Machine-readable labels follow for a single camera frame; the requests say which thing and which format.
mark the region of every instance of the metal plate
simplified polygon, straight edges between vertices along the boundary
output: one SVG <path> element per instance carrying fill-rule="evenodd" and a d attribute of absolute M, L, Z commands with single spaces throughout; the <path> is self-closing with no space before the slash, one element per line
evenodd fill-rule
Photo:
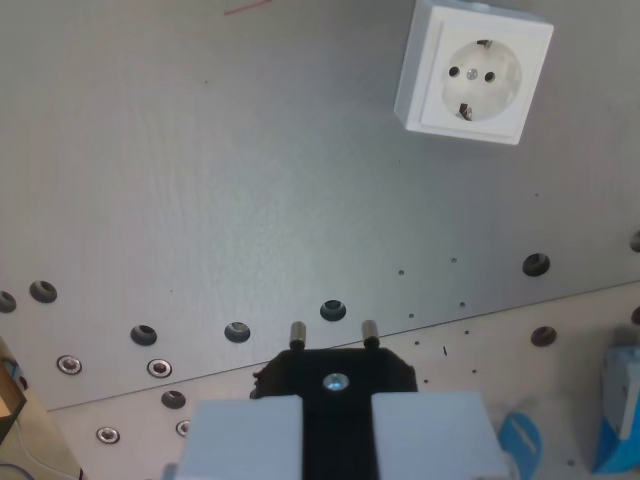
<path fill-rule="evenodd" d="M 531 415 L 544 440 L 536 478 L 582 480 L 589 478 L 599 434 L 604 352 L 610 345 L 638 342 L 640 327 L 629 318 L 639 299 L 640 283 L 635 283 L 401 333 L 383 338 L 382 346 L 416 368 L 421 391 L 480 391 L 496 428 L 511 411 Z M 530 342 L 541 326 L 558 334 L 544 348 Z M 182 449 L 176 424 L 189 419 L 201 400 L 248 398 L 252 373 L 260 368 L 172 385 L 187 398 L 180 410 L 162 405 L 167 388 L 159 387 L 51 413 L 92 480 L 160 478 L 164 465 L 178 461 Z M 95 439 L 103 425 L 120 431 L 117 445 Z"/>
<path fill-rule="evenodd" d="M 0 328 L 50 409 L 640 278 L 634 0 L 507 2 L 556 26 L 517 147 L 402 128 L 412 0 L 2 3 Z"/>

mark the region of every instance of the metal pin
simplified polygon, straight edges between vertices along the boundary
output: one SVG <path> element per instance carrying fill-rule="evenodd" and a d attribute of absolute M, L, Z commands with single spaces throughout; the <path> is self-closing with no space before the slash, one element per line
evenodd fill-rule
<path fill-rule="evenodd" d="M 460 110 L 458 111 L 460 112 L 460 115 L 462 115 L 462 118 L 464 118 L 468 122 L 471 121 L 471 116 L 473 114 L 473 111 L 471 110 L 471 107 L 468 104 L 461 103 Z"/>
<path fill-rule="evenodd" d="M 378 348 L 380 339 L 378 338 L 378 325 L 373 320 L 362 322 L 362 339 L 365 348 Z"/>
<path fill-rule="evenodd" d="M 304 350 L 307 341 L 307 326 L 303 322 L 293 322 L 291 324 L 291 335 L 289 336 L 289 348 L 291 350 Z"/>

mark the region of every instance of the cable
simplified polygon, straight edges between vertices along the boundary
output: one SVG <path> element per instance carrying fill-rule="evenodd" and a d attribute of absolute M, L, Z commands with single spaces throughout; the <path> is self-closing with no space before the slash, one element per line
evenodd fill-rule
<path fill-rule="evenodd" d="M 27 480 L 36 480 L 35 477 L 27 472 L 24 468 L 14 465 L 13 463 L 0 463 L 0 468 L 11 468 L 13 470 L 17 470 Z"/>
<path fill-rule="evenodd" d="M 22 429 L 20 428 L 20 421 L 16 420 L 14 425 L 16 426 L 16 432 L 18 433 L 18 440 L 20 440 L 20 446 L 22 447 L 22 450 L 24 451 L 25 455 L 29 457 L 29 460 L 31 460 L 33 463 L 38 465 L 40 468 L 47 470 L 51 473 L 54 473 L 61 478 L 66 478 L 67 480 L 78 480 L 78 477 L 72 477 L 68 473 L 64 473 L 64 472 L 61 472 L 60 470 L 56 470 L 55 468 L 50 467 L 45 463 L 42 463 L 40 460 L 38 460 L 33 455 L 31 455 L 31 452 L 27 449 L 26 445 L 24 444 L 24 439 L 22 438 Z"/>

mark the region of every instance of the power socket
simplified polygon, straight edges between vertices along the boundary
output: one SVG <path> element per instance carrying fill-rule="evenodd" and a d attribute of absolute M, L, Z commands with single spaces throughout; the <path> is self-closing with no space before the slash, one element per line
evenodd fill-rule
<path fill-rule="evenodd" d="M 529 13 L 417 0 L 396 115 L 415 132 L 517 145 L 552 34 Z"/>

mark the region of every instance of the screw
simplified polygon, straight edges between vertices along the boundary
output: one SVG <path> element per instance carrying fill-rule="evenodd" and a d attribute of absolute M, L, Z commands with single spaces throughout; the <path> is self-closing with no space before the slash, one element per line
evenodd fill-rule
<path fill-rule="evenodd" d="M 171 365 L 166 360 L 151 360 L 147 371 L 152 377 L 165 378 L 171 375 Z"/>
<path fill-rule="evenodd" d="M 118 433 L 118 431 L 115 428 L 111 427 L 99 428 L 96 432 L 96 437 L 98 437 L 98 440 L 100 440 L 102 443 L 107 443 L 109 445 L 118 443 L 118 441 L 120 440 L 120 434 Z"/>
<path fill-rule="evenodd" d="M 178 432 L 178 435 L 180 435 L 181 437 L 186 437 L 187 432 L 189 431 L 189 425 L 191 425 L 191 422 L 189 420 L 183 420 L 179 422 L 176 425 L 176 432 Z"/>
<path fill-rule="evenodd" d="M 324 388 L 332 392 L 340 392 L 349 386 L 349 377 L 344 373 L 330 373 L 322 381 Z"/>
<path fill-rule="evenodd" d="M 71 355 L 63 355 L 56 363 L 58 364 L 58 370 L 65 375 L 77 375 L 82 371 L 80 360 Z"/>

